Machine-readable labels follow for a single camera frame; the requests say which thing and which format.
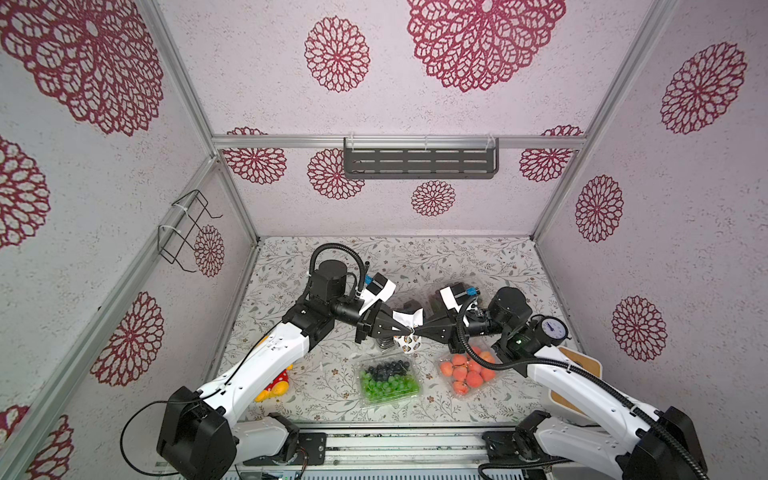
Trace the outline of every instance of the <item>metal rail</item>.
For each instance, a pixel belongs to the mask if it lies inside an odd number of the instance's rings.
[[[493,146],[494,137],[483,135],[214,135],[216,148],[351,148],[481,149]],[[498,137],[499,148],[582,148],[583,136],[508,135]]]

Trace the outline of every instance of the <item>pressure gauge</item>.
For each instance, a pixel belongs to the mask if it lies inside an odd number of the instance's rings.
[[[541,330],[553,340],[563,340],[568,336],[568,328],[565,324],[551,316],[541,321]]]
[[[536,342],[539,345],[539,347],[532,350],[532,352],[535,352],[542,346],[558,346],[563,343],[566,337],[568,337],[568,327],[553,316],[537,315],[533,316],[531,321],[538,321],[533,327],[533,333],[534,338],[536,338]]]

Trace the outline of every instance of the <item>cable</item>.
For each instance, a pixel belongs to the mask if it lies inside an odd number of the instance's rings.
[[[260,338],[260,339],[258,339],[258,341],[256,341],[256,343],[254,343],[252,346],[250,346],[250,349],[248,349],[248,353],[246,353],[246,354],[245,354],[245,356],[243,357],[243,360],[242,360],[242,361],[240,362],[240,364],[237,366],[237,368],[235,369],[235,371],[234,371],[234,372],[232,372],[232,375],[230,375],[230,378],[229,378],[229,379],[228,379],[228,380],[227,380],[227,381],[224,383],[224,386],[227,386],[227,385],[229,385],[229,384],[230,384],[230,382],[232,381],[232,379],[233,379],[233,378],[235,378],[235,375],[237,375],[237,372],[239,372],[239,371],[240,371],[240,367],[241,367],[241,366],[243,366],[243,364],[245,363],[245,361],[246,361],[246,360],[248,360],[248,356],[251,354],[251,352],[253,351],[253,349],[255,349],[256,347],[258,347],[258,346],[259,346],[259,344],[261,344],[261,341],[262,341],[262,340],[264,340],[264,339],[266,339],[266,338],[267,338],[267,336],[268,336],[270,333],[272,333],[272,330],[274,330],[274,329],[275,329],[275,327],[276,327],[276,326],[278,326],[279,324],[280,324],[280,322],[278,322],[278,323],[275,323],[274,325],[272,325],[272,328],[270,328],[269,330],[267,330],[267,332],[266,332],[266,333],[264,333],[264,334],[261,336],[261,338]]]
[[[549,465],[557,465],[558,463],[569,463],[571,460],[567,458],[554,457],[552,460],[545,462],[531,462],[531,463],[483,463],[478,465],[478,475],[483,480],[494,480],[483,472],[487,468],[519,468],[521,470],[534,470],[536,468],[548,467]]]
[[[195,403],[195,402],[201,402],[205,399],[209,399],[210,397],[216,395],[221,389],[216,389],[215,392],[211,393],[210,395],[197,398],[195,400],[187,400],[186,402],[172,402],[170,400],[155,400],[154,402],[149,402],[147,405],[141,407],[138,412],[134,413],[127,422],[125,422],[125,426],[123,427],[123,431],[120,432],[120,453],[123,455],[123,460],[125,460],[125,463],[128,464],[129,467],[131,467],[136,472],[141,473],[142,475],[145,475],[147,477],[171,477],[173,475],[178,475],[179,472],[172,472],[172,473],[150,473],[145,472],[144,470],[140,470],[136,465],[132,464],[130,460],[128,460],[128,456],[125,455],[125,448],[123,447],[123,438],[125,437],[125,431],[127,430],[128,426],[133,422],[133,420],[138,416],[138,414],[142,413],[144,410],[148,409],[152,405],[156,405],[158,403],[164,403],[166,405],[186,405],[188,403]]]
[[[295,480],[301,480],[304,476],[304,472],[306,472],[306,466],[310,463],[310,454],[306,452],[305,448],[299,447],[299,451],[304,456],[304,461],[301,464],[301,472],[299,472],[299,476],[297,476]]]
[[[353,278],[353,279],[355,279],[354,283],[352,284],[352,288],[354,289],[354,288],[355,288],[355,285],[357,285],[357,275],[355,275],[355,273],[354,273],[354,272],[348,272],[346,275],[347,275],[347,276],[350,276],[350,275],[352,275],[352,278]]]
[[[264,335],[262,335],[262,337],[261,337],[260,339],[258,339],[258,341],[256,341],[256,342],[255,342],[255,343],[254,343],[254,344],[253,344],[253,345],[250,347],[250,349],[248,350],[248,353],[246,353],[246,354],[245,354],[245,358],[243,358],[243,361],[242,361],[242,362],[240,362],[240,364],[237,366],[237,368],[236,368],[236,369],[235,369],[235,371],[232,373],[232,375],[230,376],[230,378],[229,378],[229,379],[228,379],[228,380],[227,380],[227,381],[224,383],[224,385],[225,385],[225,386],[227,386],[227,385],[229,385],[229,384],[230,384],[230,382],[232,381],[232,379],[234,378],[234,376],[235,376],[235,375],[237,374],[237,372],[240,370],[240,367],[241,367],[241,366],[243,366],[243,364],[245,363],[245,361],[248,359],[248,356],[251,354],[251,352],[253,351],[253,349],[255,349],[255,348],[256,348],[256,347],[257,347],[257,346],[258,346],[258,345],[261,343],[261,341],[262,341],[262,340],[266,339],[266,337],[267,337],[267,336],[268,336],[270,333],[272,333],[272,330],[274,330],[276,326],[277,326],[277,324],[275,324],[275,325],[272,325],[272,328],[270,328],[269,330],[267,330],[267,332],[266,332],[266,333],[264,333]],[[179,472],[173,472],[173,473],[150,473],[150,472],[145,472],[144,470],[140,470],[138,467],[136,467],[136,465],[132,464],[132,463],[131,463],[131,461],[130,461],[130,460],[128,460],[128,457],[125,455],[125,449],[123,448],[123,437],[125,437],[125,431],[127,430],[128,426],[131,424],[131,422],[133,422],[133,420],[134,420],[134,419],[135,419],[135,418],[138,416],[138,414],[142,413],[144,410],[148,409],[148,408],[149,408],[149,407],[151,407],[152,405],[156,405],[156,404],[158,404],[158,403],[163,403],[163,404],[166,404],[166,405],[169,405],[169,404],[170,404],[170,405],[186,405],[186,404],[188,404],[188,403],[195,403],[195,402],[200,402],[200,401],[202,401],[202,400],[205,400],[205,399],[209,399],[210,397],[212,397],[212,396],[216,395],[216,394],[217,394],[218,392],[220,392],[220,391],[221,391],[221,389],[216,389],[216,391],[215,391],[215,392],[213,392],[213,393],[211,393],[211,394],[209,394],[209,395],[207,395],[207,396],[204,396],[204,397],[200,397],[199,399],[195,399],[195,400],[188,400],[188,401],[186,401],[186,402],[171,402],[171,401],[169,401],[169,400],[155,400],[155,401],[153,401],[153,402],[149,402],[147,405],[145,405],[145,406],[141,407],[141,408],[139,409],[139,411],[138,411],[138,412],[134,413],[134,414],[132,415],[132,417],[130,417],[130,418],[128,419],[128,421],[127,421],[127,422],[125,422],[125,426],[123,427],[123,431],[122,431],[122,432],[121,432],[121,434],[120,434],[120,453],[123,455],[123,460],[125,460],[125,463],[127,463],[127,464],[128,464],[128,466],[129,466],[129,467],[131,467],[131,468],[132,468],[133,470],[135,470],[136,472],[139,472],[139,473],[141,473],[142,475],[146,475],[147,477],[170,477],[170,476],[172,476],[172,475],[178,475],[178,473],[179,473]]]
[[[312,252],[312,256],[310,257],[310,276],[312,276],[313,273],[315,273],[315,262],[317,261],[317,256],[320,255],[325,250],[341,250],[343,252],[348,253],[354,260],[355,263],[357,263],[357,270],[360,272],[360,278],[357,281],[357,293],[362,292],[362,289],[366,287],[366,271],[368,270],[366,268],[366,265],[362,262],[362,258],[360,258],[360,255],[357,254],[355,250],[352,250],[347,245],[344,245],[342,243],[324,243],[323,245],[320,245],[315,249],[315,251]],[[310,286],[307,284],[306,288],[304,289],[305,292],[309,292]]]
[[[595,385],[602,388],[605,392],[608,393],[608,395],[614,397],[618,402],[630,410],[631,413],[634,413],[638,417],[640,417],[641,420],[646,422],[648,426],[654,432],[656,432],[661,440],[667,444],[672,450],[674,450],[686,464],[690,467],[691,470],[694,471],[694,474],[699,480],[709,480],[709,477],[707,476],[707,473],[701,468],[701,465],[696,461],[696,459],[688,452],[688,450],[683,447],[683,444],[677,441],[676,438],[670,434],[666,428],[664,428],[659,422],[656,420],[653,420],[650,415],[648,415],[646,412],[644,412],[640,407],[635,405],[631,400],[629,400],[627,397],[622,395],[618,390],[616,390],[613,386],[611,386],[609,383],[605,382],[603,379],[592,375],[587,370],[581,369],[576,366],[572,366],[570,363],[561,362],[559,360],[551,360],[551,359],[539,359],[539,358],[532,358],[532,359],[520,359],[515,360],[513,362],[507,362],[507,363],[490,363],[486,362],[484,359],[480,358],[480,356],[475,353],[474,350],[472,350],[471,346],[469,345],[469,341],[465,338],[465,330],[464,330],[464,315],[469,308],[469,304],[472,303],[472,301],[475,298],[473,296],[467,298],[464,303],[462,304],[462,308],[458,311],[458,316],[456,317],[456,333],[458,335],[458,340],[464,347],[464,350],[466,350],[467,355],[469,355],[473,360],[475,360],[477,363],[480,364],[480,366],[485,367],[486,369],[490,370],[507,370],[514,368],[516,366],[523,366],[523,365],[550,365],[550,366],[558,366],[564,369],[568,369],[568,371],[572,373],[576,373],[577,375],[583,376],[590,382],[594,383]]]

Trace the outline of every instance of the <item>peach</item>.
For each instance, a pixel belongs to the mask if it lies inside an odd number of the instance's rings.
[[[477,372],[467,373],[467,385],[471,386],[473,389],[482,385],[482,377],[480,374]]]
[[[480,376],[486,382],[490,382],[491,380],[496,378],[496,372],[494,372],[493,370],[483,369],[482,372],[480,372]]]
[[[463,382],[465,378],[467,378],[467,367],[465,366],[457,366],[453,369],[453,378],[457,379],[459,382]]]
[[[493,354],[490,353],[490,352],[483,352],[483,353],[481,353],[480,354],[480,358],[482,358],[483,360],[485,360],[486,362],[489,362],[489,363],[496,363],[496,361],[493,360]]]
[[[467,363],[467,356],[457,353],[453,356],[454,365],[465,365]]]
[[[453,391],[456,395],[466,395],[469,393],[469,387],[464,382],[453,382]]]
[[[443,362],[440,364],[440,372],[445,376],[453,375],[453,364],[450,362]]]
[[[473,360],[473,359],[469,359],[469,363],[467,363],[467,365],[469,366],[469,369],[470,369],[471,371],[473,371],[473,372],[477,372],[477,373],[480,373],[480,370],[482,370],[482,367],[480,366],[480,364],[479,364],[479,363],[477,363],[477,362],[476,362],[475,360]]]

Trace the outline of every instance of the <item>plastic container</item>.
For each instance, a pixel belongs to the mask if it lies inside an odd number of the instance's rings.
[[[475,347],[479,351],[479,355],[487,356],[488,358],[485,360],[501,363],[490,345],[482,337],[469,339],[469,345]],[[499,376],[502,374],[501,371],[482,368],[466,353],[445,352],[437,358],[435,364],[443,381],[448,385],[449,391],[457,399],[467,399],[477,392],[481,392],[491,383],[498,382]]]
[[[357,365],[360,399],[365,407],[417,397],[422,380],[412,357],[402,353],[365,359]]]

